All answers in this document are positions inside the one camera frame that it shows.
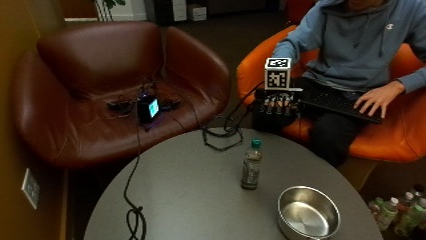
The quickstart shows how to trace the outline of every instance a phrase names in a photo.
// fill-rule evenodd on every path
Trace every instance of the wall outlet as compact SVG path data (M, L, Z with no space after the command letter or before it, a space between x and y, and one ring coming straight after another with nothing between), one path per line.
M22 190L26 193L28 201L35 209L38 209L39 198L40 198L40 185L32 175L30 168L26 171L26 177L23 182Z

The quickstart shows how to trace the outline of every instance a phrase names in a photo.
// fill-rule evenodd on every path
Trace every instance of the person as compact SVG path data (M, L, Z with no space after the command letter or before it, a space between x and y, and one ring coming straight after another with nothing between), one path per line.
M319 59L307 65L301 88L333 88L355 98L355 108L387 121L388 106L400 94L426 86L426 68L391 81L389 63L402 43L426 61L425 0L321 0L300 26L283 39L273 56L291 58L320 49ZM315 117L311 148L335 167L341 166L349 147L368 125L363 120L320 109L307 109Z

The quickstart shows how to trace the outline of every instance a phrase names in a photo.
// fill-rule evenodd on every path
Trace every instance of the small screen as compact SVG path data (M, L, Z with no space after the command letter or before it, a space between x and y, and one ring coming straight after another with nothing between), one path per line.
M150 104L150 116L154 118L159 112L159 101L155 99Z

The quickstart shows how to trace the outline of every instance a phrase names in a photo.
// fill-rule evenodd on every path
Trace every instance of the keyboard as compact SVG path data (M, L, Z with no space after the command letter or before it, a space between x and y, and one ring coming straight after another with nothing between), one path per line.
M355 109L356 101L349 100L344 96L344 93L340 91L320 91L317 89L304 90L301 93L301 102L308 105L343 113L359 119L367 120L371 123L383 123L380 111L376 111L373 116L360 113L359 109Z

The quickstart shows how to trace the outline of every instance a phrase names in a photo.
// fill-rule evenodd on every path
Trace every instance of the stainless steel bowl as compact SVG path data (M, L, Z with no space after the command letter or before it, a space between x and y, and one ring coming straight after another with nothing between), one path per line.
M331 239L341 215L332 199L307 186L288 188L279 199L279 225L291 240Z

